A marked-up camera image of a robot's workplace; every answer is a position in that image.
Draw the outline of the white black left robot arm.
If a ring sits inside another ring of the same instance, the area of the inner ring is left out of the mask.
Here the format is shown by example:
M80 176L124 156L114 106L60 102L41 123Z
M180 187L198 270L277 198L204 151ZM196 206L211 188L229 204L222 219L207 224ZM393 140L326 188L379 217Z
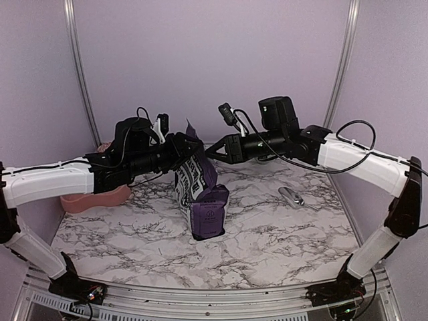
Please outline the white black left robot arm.
M168 116L151 124L139 116L116 124L106 151L52 165L1 168L1 244L36 265L50 280L52 293L70 298L87 296L105 285L81 279L68 255L55 251L18 217L18 206L72 194L113 191L147 173L166 174L189 160L203 143L168 130Z

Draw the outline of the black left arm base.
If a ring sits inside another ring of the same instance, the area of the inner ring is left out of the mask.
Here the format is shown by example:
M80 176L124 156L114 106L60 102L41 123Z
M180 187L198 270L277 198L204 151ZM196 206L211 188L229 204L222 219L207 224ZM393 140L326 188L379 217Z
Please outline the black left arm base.
M55 280L49 285L49 292L78 301L101 305L104 301L107 285L88 280Z

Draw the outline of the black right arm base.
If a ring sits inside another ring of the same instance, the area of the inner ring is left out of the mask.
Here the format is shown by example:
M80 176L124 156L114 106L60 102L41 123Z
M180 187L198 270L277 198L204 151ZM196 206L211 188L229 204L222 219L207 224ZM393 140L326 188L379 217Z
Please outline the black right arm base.
M366 294L362 282L333 281L315 284L306 288L306 299L313 307L351 300Z

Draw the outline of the purple puppy food bag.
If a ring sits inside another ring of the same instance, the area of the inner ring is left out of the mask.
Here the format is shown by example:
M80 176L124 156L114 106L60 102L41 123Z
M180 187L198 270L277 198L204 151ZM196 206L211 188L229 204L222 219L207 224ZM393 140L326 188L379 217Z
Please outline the purple puppy food bag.
M175 199L196 241L225 233L229 190L217 179L203 146L175 171Z

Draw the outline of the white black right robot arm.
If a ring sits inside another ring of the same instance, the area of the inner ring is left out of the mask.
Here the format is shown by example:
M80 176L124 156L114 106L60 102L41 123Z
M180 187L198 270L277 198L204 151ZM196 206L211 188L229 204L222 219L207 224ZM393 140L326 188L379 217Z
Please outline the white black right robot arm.
M291 98L276 96L258 103L264 132L229 134L210 146L208 158L230 165L253 158L276 156L287 163L319 173L348 173L393 196L388 215L379 227L343 264L333 282L308 288L309 297L344 300L359 293L362 280L378 262L388 257L402 239L419 229L422 176L417 157L410 159L365 147L338 132L311 125L300 128Z

